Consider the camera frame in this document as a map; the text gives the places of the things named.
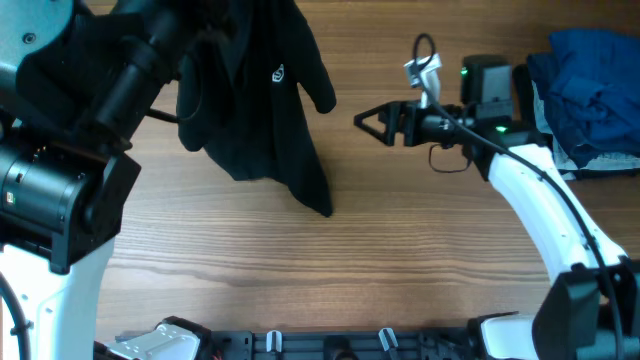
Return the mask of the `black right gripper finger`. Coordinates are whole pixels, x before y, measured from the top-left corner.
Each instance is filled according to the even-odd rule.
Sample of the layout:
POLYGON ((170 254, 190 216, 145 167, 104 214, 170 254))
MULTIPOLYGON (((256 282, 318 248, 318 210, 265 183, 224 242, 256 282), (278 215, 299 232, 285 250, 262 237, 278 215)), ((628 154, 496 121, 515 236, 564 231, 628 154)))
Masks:
POLYGON ((361 123, 363 122, 366 118, 372 117, 374 115, 382 115, 383 119, 382 122, 388 121, 394 117, 397 117, 399 111, 401 108, 401 102, 400 101, 391 101, 391 102, 387 102, 384 103, 382 105, 378 105, 374 108, 371 108, 369 110, 366 110, 362 113, 356 114, 354 116, 354 122, 355 123, 361 123))
POLYGON ((355 118, 354 125, 367 134, 380 141, 385 146, 394 146, 395 137, 398 131, 398 122, 386 117, 378 117, 376 123, 383 126, 381 130, 374 128, 367 123, 368 118, 355 118))

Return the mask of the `black t-shirt with white logo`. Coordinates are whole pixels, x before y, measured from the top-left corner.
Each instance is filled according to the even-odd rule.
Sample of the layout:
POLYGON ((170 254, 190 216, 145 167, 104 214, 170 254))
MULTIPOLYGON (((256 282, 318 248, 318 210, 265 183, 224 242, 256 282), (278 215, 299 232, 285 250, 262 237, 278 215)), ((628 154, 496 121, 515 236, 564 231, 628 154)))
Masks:
POLYGON ((181 64, 178 137, 236 181, 270 178, 329 217, 331 193, 299 92, 320 114, 336 94, 319 47, 293 0, 233 1, 229 40, 200 40, 181 64))

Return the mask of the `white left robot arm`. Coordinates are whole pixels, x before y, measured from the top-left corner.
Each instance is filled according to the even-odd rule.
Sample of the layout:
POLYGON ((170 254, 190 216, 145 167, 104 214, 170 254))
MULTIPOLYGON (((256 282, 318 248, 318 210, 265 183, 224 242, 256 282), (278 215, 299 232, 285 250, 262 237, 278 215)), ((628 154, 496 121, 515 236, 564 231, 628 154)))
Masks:
POLYGON ((194 44, 230 37, 225 1, 1 5, 1 301, 22 359, 203 359, 174 320, 132 345, 96 341, 101 282, 140 173, 132 137, 194 44))

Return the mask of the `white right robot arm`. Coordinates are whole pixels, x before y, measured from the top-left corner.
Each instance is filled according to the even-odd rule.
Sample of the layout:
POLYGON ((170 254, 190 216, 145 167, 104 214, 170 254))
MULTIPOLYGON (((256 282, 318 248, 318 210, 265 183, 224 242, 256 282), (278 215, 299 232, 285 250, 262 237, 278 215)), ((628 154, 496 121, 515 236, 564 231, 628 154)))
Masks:
POLYGON ((639 265, 604 234, 570 191, 536 129, 512 119, 511 67, 497 55, 466 57, 459 105, 439 103, 437 55, 410 60, 417 101, 360 113, 355 125, 385 145, 460 146, 469 165, 519 217, 547 269, 550 290, 533 315, 472 320, 468 353, 480 359, 635 359, 639 265))

